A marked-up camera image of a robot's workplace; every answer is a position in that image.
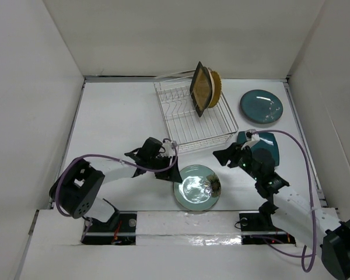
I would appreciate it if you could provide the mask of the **light green flower plate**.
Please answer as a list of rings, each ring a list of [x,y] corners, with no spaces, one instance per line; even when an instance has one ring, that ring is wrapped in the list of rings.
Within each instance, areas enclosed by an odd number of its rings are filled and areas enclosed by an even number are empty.
[[[181,183],[173,183],[177,202],[189,211],[207,211],[221,196],[222,186],[217,174],[210,168],[193,164],[180,171]]]

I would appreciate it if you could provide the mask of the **square brown yellow plate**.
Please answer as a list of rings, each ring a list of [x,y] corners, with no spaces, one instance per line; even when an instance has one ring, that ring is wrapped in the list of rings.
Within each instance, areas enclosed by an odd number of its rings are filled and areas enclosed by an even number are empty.
[[[194,71],[190,96],[198,117],[201,117],[211,101],[211,80],[207,67],[199,61]]]

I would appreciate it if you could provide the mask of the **round woven bamboo plate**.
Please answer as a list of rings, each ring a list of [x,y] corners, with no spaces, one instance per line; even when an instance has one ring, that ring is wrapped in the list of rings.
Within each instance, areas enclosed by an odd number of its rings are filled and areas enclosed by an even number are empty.
[[[211,70],[211,76],[214,82],[214,94],[209,104],[209,108],[213,108],[217,105],[222,93],[222,81],[220,74],[218,74],[216,71]]]

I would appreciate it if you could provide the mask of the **beige bird painted plate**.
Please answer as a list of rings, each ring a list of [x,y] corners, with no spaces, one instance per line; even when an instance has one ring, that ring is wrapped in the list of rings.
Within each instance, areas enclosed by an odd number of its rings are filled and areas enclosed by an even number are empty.
[[[214,96],[215,96],[215,81],[214,81],[214,78],[212,76],[212,70],[210,68],[207,68],[208,72],[209,72],[209,76],[210,76],[210,80],[211,80],[211,101],[208,105],[208,108],[211,108],[212,107],[212,102],[213,102],[213,99],[214,99]]]

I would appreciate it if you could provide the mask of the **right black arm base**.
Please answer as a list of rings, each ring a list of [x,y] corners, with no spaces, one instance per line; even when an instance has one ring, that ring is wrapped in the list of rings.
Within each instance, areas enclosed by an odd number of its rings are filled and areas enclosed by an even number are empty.
[[[235,227],[241,231],[243,245],[296,244],[292,235],[273,226],[257,211],[240,212],[239,221],[235,223]]]

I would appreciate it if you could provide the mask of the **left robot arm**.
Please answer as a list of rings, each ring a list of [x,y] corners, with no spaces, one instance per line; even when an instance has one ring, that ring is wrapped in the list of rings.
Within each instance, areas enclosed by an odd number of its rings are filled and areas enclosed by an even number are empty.
[[[92,226],[112,231],[118,226],[120,212],[108,200],[98,198],[103,184],[131,179],[147,172],[156,179],[181,183],[176,141],[149,137],[140,148],[125,153],[131,161],[112,156],[87,154],[75,158],[49,190],[59,213],[83,218]]]

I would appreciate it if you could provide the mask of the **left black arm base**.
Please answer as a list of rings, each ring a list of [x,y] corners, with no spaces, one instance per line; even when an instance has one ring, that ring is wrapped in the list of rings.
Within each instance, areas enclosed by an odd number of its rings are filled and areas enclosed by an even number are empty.
[[[85,245],[135,245],[137,212],[121,212],[112,222],[102,223],[85,220],[81,243]]]

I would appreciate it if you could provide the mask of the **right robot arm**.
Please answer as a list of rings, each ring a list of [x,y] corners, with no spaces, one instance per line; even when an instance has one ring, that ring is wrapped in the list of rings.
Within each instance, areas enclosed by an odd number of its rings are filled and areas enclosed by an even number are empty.
[[[262,228],[281,229],[300,241],[305,250],[311,249],[310,262],[302,263],[306,272],[319,257],[335,279],[350,278],[350,220],[343,222],[299,195],[275,172],[275,161],[266,149],[251,151],[233,143],[213,155],[221,166],[239,167],[255,180],[255,189],[266,200],[257,216]]]

